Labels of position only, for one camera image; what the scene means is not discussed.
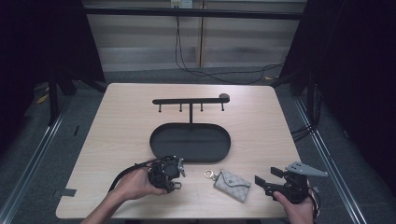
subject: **hand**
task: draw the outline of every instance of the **hand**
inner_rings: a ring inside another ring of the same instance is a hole
[[[156,189],[149,183],[148,172],[149,168],[144,167],[125,175],[110,193],[117,194],[122,202],[140,199],[148,194],[167,194],[166,189]]]
[[[283,205],[290,224],[314,223],[314,203],[309,197],[299,204],[293,204],[280,192],[274,192],[274,196]]]

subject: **gray wallet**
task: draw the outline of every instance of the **gray wallet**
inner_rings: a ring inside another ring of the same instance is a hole
[[[215,189],[229,194],[241,203],[248,196],[251,184],[228,171],[221,170],[218,175],[213,176],[213,179],[216,181],[213,185]]]

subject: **gray carpet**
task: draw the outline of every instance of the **gray carpet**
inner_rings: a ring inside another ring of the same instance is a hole
[[[275,77],[280,69],[267,71],[264,75]],[[217,73],[235,70],[245,71],[247,69],[211,68],[205,71]],[[227,79],[232,83],[248,83],[259,77],[261,77],[261,74],[216,75],[216,78]],[[106,74],[106,79],[108,83],[230,84],[213,77],[193,76],[179,69],[119,72]],[[271,81],[261,78],[253,85],[267,85]],[[55,216],[55,210],[60,199],[52,195],[56,189],[64,189],[103,94],[92,90],[83,83],[76,82],[76,86],[78,92],[71,99],[70,106],[65,111],[64,120],[52,140],[12,223],[78,223],[78,220],[60,220]],[[290,95],[289,85],[276,88],[276,94],[290,130],[294,131],[301,128],[304,123],[298,113],[295,101]],[[1,205],[4,204],[8,194],[16,185],[18,177],[33,155],[46,130],[49,115],[48,102],[43,105],[32,104],[26,112],[25,119],[27,121],[21,126],[21,133],[0,163]],[[74,135],[77,126],[79,127],[78,133]],[[353,142],[344,137],[342,127],[339,126],[336,118],[326,106],[322,108],[318,130],[352,194],[359,203],[367,223],[396,223],[395,198],[375,171],[366,164],[359,153],[359,149]],[[309,135],[298,141],[296,146],[302,162],[326,170],[326,166]],[[318,186],[321,189],[322,207],[317,223],[353,223],[334,183],[329,177],[310,177],[309,181],[313,186]],[[113,220],[112,223],[123,223],[123,220]],[[262,220],[262,223],[285,223],[285,220]]]

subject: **metal ring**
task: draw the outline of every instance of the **metal ring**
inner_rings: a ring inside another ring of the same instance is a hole
[[[205,170],[205,177],[208,179],[213,179],[214,174],[212,170]]]

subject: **table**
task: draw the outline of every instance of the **table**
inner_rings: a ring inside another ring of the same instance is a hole
[[[56,215],[59,218],[84,218],[106,196],[115,176],[123,169],[152,158],[151,133],[167,122],[189,122],[188,106],[152,103],[153,99],[215,98],[230,95],[224,105],[194,105],[194,122],[215,123],[228,131],[231,149],[216,163],[185,163],[186,177],[176,179],[182,188],[161,197],[149,195],[129,201],[114,218],[266,218],[285,217],[283,207],[267,197],[254,184],[254,175],[270,183],[284,179],[270,174],[270,167],[284,169],[299,156],[292,141],[282,109],[271,87],[191,84],[111,84],[107,88],[67,189],[74,197],[63,196]],[[240,203],[213,188],[205,170],[225,169],[252,186]]]

